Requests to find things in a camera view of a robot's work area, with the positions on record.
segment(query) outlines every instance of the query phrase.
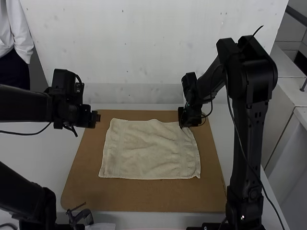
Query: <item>white table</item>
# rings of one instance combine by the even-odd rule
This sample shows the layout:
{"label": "white table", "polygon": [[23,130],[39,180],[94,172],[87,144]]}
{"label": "white table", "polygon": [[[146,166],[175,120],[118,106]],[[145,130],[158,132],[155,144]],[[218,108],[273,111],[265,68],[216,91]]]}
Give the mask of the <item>white table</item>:
{"label": "white table", "polygon": [[[180,104],[94,104],[93,109],[143,109],[177,110]],[[213,139],[221,164],[224,181],[229,184],[233,161],[234,127],[226,104],[214,104],[209,117]],[[0,129],[34,132],[45,124],[13,123],[0,124]],[[80,144],[84,129],[78,128],[78,138],[67,130],[49,127],[35,137],[18,137],[0,134],[1,161],[16,170],[28,180],[46,186],[57,196],[58,222],[66,222],[67,217],[60,206],[62,194],[72,161]],[[261,168],[261,179],[268,196],[279,211],[286,229],[289,229],[281,213],[269,182]],[[114,222],[117,229],[133,228],[175,228],[201,226],[203,222],[220,222],[224,214],[217,213],[144,213],[144,212],[94,212],[96,222]],[[0,213],[0,223],[12,221],[8,215]],[[264,200],[263,225],[267,230],[280,230],[278,218]]]}

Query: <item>dark pants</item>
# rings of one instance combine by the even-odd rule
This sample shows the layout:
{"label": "dark pants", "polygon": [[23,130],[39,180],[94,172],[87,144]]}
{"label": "dark pants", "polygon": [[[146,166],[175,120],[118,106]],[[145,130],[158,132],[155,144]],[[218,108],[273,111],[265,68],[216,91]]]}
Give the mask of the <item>dark pants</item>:
{"label": "dark pants", "polygon": [[0,84],[30,90],[29,67],[15,49],[0,57]]}

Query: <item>person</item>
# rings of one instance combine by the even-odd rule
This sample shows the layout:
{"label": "person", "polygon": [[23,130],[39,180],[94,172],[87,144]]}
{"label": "person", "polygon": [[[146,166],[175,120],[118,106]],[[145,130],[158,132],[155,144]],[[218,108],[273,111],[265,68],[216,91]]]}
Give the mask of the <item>person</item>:
{"label": "person", "polygon": [[33,48],[19,0],[0,0],[0,84],[30,89]]}

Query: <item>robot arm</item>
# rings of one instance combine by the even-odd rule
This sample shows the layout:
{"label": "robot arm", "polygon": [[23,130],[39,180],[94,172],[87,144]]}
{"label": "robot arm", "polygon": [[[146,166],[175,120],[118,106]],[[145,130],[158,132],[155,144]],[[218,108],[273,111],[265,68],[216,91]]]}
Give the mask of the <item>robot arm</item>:
{"label": "robot arm", "polygon": [[212,103],[217,92],[227,84],[240,137],[235,132],[233,171],[227,187],[229,228],[225,229],[260,229],[263,228],[262,134],[268,102],[277,83],[277,67],[253,36],[241,37],[238,44],[231,38],[220,39],[216,46],[218,57],[204,75],[196,79],[193,72],[182,78],[187,104],[178,108],[179,125],[201,124],[202,104]]}
{"label": "robot arm", "polygon": [[53,122],[56,129],[95,128],[100,115],[83,104],[83,90],[80,77],[64,69],[54,70],[52,85],[44,93],[0,85],[0,122]]}

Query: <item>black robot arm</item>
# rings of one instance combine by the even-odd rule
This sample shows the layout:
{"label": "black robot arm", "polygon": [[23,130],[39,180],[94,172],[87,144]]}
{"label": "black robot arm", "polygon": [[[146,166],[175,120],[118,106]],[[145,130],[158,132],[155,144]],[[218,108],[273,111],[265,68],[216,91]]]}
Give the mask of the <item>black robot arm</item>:
{"label": "black robot arm", "polygon": [[0,122],[53,122],[56,129],[72,131],[73,126],[95,128],[100,115],[83,104],[83,90],[80,77],[65,69],[54,70],[44,93],[0,85]]}
{"label": "black robot arm", "polygon": [[[221,229],[261,229],[262,134],[268,102],[277,83],[277,67],[253,36],[243,36],[237,44],[231,38],[220,39],[216,47],[218,57],[199,79],[194,72],[182,78],[187,103],[178,109],[179,125],[199,126],[202,104],[212,103],[217,92],[227,84],[244,152],[235,132],[233,170],[227,187],[228,225]],[[208,230],[218,229],[220,225],[204,224]]]}
{"label": "black robot arm", "polygon": [[[53,122],[54,128],[66,128],[77,135],[73,126],[95,128],[100,121],[97,111],[83,104],[83,90],[79,76],[64,69],[54,70],[52,85],[44,93],[0,85],[0,122]],[[90,210],[84,209],[75,217],[68,210],[69,225],[55,224],[55,194],[2,162],[0,182],[0,209],[18,219],[21,230],[83,230],[84,225],[77,224],[82,218],[87,224],[93,223]]]}

